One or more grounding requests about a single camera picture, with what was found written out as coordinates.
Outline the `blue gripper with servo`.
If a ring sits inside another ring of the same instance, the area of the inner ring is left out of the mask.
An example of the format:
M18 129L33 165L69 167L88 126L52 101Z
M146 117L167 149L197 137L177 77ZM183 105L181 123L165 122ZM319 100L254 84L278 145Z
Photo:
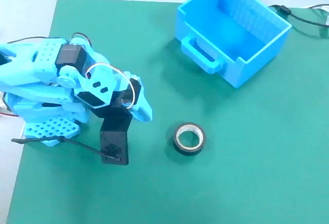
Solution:
M121 108L142 122L153 119L140 77L110 64L93 64L76 70L76 111Z

